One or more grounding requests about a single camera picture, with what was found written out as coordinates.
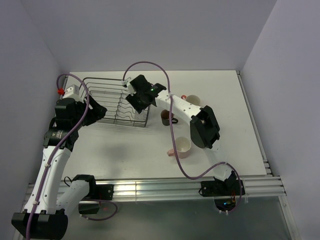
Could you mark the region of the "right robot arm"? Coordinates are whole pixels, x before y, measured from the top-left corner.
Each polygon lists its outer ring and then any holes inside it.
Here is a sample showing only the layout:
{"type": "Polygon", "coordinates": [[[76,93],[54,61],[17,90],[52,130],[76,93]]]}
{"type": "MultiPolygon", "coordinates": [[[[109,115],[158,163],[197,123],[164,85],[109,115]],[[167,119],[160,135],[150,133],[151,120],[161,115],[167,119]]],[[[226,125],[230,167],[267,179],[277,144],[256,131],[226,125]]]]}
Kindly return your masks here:
{"type": "Polygon", "coordinates": [[[213,109],[209,106],[198,106],[174,95],[169,86],[160,83],[152,84],[144,75],[134,79],[123,79],[122,85],[129,90],[126,100],[141,113],[153,105],[169,112],[170,116],[177,116],[189,126],[190,140],[205,152],[206,157],[213,161],[213,166],[199,176],[190,176],[185,170],[182,174],[188,179],[198,180],[213,171],[213,186],[205,186],[208,192],[216,196],[239,196],[244,194],[242,180],[235,168],[227,162],[220,147],[220,126],[213,109]]]}

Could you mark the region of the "dark wire dish rack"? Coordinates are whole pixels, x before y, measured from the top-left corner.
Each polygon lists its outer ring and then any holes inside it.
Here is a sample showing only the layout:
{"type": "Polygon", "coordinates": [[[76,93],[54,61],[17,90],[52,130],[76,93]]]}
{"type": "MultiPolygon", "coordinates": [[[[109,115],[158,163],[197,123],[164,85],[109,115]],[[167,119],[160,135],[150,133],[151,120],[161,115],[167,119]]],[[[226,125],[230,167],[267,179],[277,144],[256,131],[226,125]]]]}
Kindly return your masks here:
{"type": "Polygon", "coordinates": [[[105,117],[98,122],[129,127],[146,127],[150,108],[145,109],[147,110],[147,118],[144,124],[135,122],[136,110],[126,100],[130,92],[122,86],[121,81],[121,79],[116,78],[90,76],[83,79],[89,94],[98,104],[107,109],[105,117]]]}

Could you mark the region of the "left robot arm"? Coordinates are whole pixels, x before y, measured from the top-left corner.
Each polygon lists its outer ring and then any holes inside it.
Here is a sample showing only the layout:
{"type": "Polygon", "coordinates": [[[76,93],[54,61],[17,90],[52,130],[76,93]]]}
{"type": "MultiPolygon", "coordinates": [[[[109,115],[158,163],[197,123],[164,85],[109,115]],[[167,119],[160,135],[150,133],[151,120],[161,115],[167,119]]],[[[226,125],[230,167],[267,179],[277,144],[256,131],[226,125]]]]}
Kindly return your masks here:
{"type": "Polygon", "coordinates": [[[12,225],[27,240],[62,239],[67,231],[68,216],[79,202],[96,197],[98,188],[93,175],[76,175],[61,197],[58,190],[79,129],[104,118],[106,112],[91,96],[85,101],[66,97],[56,102],[55,117],[44,135],[42,162],[33,191],[22,212],[15,212],[11,219],[12,225]]]}

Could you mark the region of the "clear glass cup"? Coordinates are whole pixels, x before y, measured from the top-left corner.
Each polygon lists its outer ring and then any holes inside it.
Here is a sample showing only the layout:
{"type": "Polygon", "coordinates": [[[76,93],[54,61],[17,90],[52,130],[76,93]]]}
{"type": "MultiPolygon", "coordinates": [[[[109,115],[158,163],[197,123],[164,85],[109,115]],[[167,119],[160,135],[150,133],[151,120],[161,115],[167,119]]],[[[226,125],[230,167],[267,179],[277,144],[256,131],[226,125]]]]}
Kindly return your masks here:
{"type": "Polygon", "coordinates": [[[144,124],[147,119],[147,113],[147,110],[142,110],[141,113],[136,110],[134,113],[134,121],[138,124],[144,124]]]}

